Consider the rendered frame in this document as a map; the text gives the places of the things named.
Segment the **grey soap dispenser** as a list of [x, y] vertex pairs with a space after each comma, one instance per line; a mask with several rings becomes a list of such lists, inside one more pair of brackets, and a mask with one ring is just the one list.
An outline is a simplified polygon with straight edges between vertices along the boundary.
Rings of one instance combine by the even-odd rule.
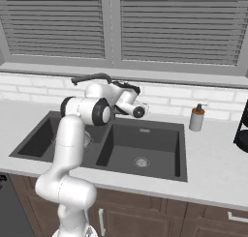
[[205, 114], [205, 110], [202, 107], [203, 104], [198, 104], [192, 109], [189, 129], [193, 132], [199, 132], [202, 129], [202, 122]]

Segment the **dark grey double sink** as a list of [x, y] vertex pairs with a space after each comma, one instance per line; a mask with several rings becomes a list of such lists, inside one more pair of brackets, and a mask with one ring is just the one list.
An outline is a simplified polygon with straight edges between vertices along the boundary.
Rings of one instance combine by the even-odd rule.
[[[52, 162], [61, 114], [49, 112], [11, 153], [14, 158]], [[182, 124], [117, 118], [105, 126], [87, 126], [91, 142], [84, 151], [87, 168], [186, 182]]]

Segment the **brown drawer front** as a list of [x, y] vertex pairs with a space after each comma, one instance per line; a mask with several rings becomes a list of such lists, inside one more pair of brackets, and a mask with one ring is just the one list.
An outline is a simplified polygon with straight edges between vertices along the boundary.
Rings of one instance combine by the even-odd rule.
[[248, 211], [189, 203], [180, 237], [248, 237], [248, 223], [230, 221], [228, 211], [248, 219]]

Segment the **brown cupboard door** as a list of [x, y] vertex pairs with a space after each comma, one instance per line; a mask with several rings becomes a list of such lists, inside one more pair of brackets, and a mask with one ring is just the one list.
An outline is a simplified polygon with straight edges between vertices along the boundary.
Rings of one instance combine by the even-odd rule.
[[25, 196], [25, 213], [35, 237], [51, 237], [59, 228], [58, 205], [28, 190]]
[[89, 210], [90, 222], [101, 236], [99, 209], [104, 209], [105, 237], [179, 237], [183, 220], [152, 210], [97, 201]]

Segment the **grey window frame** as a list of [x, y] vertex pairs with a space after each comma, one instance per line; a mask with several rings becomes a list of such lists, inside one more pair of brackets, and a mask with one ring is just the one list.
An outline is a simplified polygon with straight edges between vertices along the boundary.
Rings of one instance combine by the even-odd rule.
[[127, 80], [248, 88], [248, 30], [234, 66], [124, 60], [121, 56], [120, 0], [102, 0], [102, 8], [103, 59], [14, 55], [0, 21], [0, 71], [56, 75], [107, 73]]

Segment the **dark grey dishwasher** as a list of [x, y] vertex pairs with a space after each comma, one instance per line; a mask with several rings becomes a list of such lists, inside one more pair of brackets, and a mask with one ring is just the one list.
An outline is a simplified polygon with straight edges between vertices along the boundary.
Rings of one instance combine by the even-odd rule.
[[6, 173], [0, 173], [0, 237], [35, 237]]

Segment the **black sink faucet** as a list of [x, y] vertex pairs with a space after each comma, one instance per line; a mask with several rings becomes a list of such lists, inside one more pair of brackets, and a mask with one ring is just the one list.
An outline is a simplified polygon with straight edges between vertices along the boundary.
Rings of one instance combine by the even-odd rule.
[[119, 98], [125, 91], [125, 88], [118, 81], [112, 81], [107, 74], [90, 74], [81, 77], [74, 77], [71, 79], [74, 85], [79, 82], [92, 80], [92, 79], [105, 79], [108, 83], [92, 83], [86, 87], [84, 91], [85, 98], [101, 99], [105, 98], [108, 104], [113, 108], [115, 114], [127, 115], [127, 112], [116, 105]]

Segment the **grey window blind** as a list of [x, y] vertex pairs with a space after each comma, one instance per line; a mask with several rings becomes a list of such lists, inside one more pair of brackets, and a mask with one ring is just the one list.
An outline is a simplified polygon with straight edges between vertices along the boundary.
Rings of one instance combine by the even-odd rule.
[[248, 0], [120, 0], [124, 60], [234, 66]]
[[0, 0], [14, 55], [105, 57], [102, 0]]

